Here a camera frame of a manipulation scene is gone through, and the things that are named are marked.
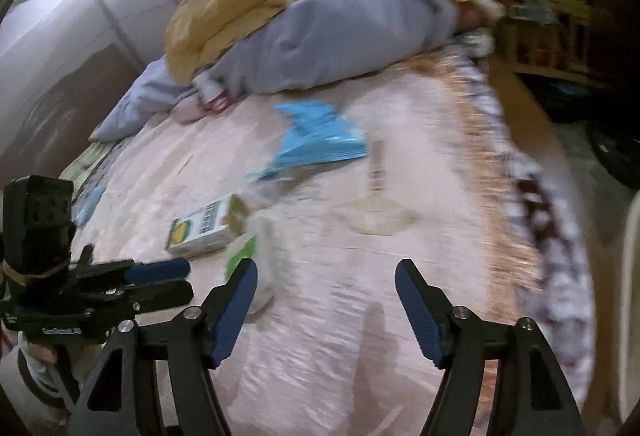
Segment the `rainbow logo white box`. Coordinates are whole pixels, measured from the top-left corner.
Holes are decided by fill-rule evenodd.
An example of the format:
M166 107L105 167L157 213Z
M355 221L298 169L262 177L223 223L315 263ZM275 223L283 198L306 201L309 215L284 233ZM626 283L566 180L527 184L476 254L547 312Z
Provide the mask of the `rainbow logo white box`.
M195 212L176 217L171 222L165 250L185 259L219 251L245 233L247 218L242 198L230 193Z

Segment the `green white plastic wrapper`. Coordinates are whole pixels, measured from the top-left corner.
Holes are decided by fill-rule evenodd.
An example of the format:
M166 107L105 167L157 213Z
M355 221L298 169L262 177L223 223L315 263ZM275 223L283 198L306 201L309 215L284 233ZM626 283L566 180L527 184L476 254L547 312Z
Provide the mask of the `green white plastic wrapper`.
M276 295L279 284L279 259L277 239L273 223L265 216L251 217L246 223L246 232L236 238L224 251L226 279L243 259L252 260L257 267L257 287L248 308L248 315L262 311Z

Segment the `blue plastic wrapper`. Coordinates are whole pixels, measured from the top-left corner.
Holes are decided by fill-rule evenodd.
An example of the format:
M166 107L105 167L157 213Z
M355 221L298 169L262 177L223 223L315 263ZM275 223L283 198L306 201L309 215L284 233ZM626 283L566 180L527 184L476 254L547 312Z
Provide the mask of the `blue plastic wrapper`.
M274 110L288 120L288 128L271 161L262 170L247 175L251 182L269 181L300 169L369 156L363 132L331 104L301 100L279 104Z

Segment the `cream plastic trash bin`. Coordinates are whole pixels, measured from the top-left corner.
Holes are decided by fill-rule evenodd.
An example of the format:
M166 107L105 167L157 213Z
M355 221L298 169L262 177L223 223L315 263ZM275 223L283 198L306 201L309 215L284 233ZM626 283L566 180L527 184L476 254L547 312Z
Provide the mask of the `cream plastic trash bin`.
M639 407L639 194L628 210L617 288L617 402L620 420L631 423Z

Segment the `light blue face mask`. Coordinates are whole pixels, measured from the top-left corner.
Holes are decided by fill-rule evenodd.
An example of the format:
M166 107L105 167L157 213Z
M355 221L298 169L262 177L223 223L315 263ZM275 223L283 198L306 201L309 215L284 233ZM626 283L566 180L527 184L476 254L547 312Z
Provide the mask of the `light blue face mask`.
M74 222L77 227L84 227L92 218L96 207L98 206L106 187L104 185L98 185L88 196L85 204L77 212Z

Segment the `green plaid cloth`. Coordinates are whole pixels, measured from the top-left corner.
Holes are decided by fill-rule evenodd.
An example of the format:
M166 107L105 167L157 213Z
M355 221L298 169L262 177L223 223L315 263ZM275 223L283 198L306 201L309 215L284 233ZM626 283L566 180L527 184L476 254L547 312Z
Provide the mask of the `green plaid cloth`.
M69 181L73 184L74 190L78 191L94 169L114 148L115 142L96 141L91 143L81 154L70 163L60 174L59 179Z

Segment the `checkered fringed blanket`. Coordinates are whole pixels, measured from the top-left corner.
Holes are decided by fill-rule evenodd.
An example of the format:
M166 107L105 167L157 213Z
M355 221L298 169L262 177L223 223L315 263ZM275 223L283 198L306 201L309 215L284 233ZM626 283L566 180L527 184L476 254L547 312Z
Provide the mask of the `checkered fringed blanket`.
M472 131L480 137L498 184L506 237L529 256L507 272L524 316L540 324L578 404L585 402L596 353L596 305L588 250L567 200L542 167L516 146L488 77L494 39L486 29L465 32L444 58Z

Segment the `pink cylindrical bottle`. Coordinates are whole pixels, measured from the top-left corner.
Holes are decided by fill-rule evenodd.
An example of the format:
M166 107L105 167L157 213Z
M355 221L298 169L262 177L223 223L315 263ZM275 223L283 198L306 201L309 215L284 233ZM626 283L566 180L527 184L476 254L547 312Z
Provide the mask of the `pink cylindrical bottle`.
M202 102L200 95L186 97L172 108L171 119L180 124L198 122L209 115L209 110Z

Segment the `white pill bottle red label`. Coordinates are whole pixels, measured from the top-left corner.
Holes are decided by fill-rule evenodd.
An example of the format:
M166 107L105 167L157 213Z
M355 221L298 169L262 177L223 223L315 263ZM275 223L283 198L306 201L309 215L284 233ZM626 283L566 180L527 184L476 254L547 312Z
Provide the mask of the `white pill bottle red label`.
M229 92L208 72L198 74L193 85L198 89L203 107L212 115L221 115L234 104Z

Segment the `grey blue blanket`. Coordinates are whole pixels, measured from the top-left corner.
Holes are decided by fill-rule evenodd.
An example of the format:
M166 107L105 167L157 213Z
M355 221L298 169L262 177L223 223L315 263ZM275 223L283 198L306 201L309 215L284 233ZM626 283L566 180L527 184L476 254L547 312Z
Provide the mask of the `grey blue blanket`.
M451 0L296 0L184 82L170 74L167 58L150 63L91 138L119 141L137 134L153 115L198 94L193 79L201 72L235 101L381 70L447 44L460 14Z

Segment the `wooden bed frame rail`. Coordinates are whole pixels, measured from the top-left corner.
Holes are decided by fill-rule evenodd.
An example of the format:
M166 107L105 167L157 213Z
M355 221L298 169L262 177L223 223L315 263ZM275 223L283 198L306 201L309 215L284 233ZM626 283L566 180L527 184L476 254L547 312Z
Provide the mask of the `wooden bed frame rail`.
M589 435L620 428L611 370L614 356L616 288L627 211L634 192L600 164L585 126L555 124L502 58L489 58L490 84L499 94L515 144L544 168L550 184L567 199L587 245L597 315L596 364L584 404Z

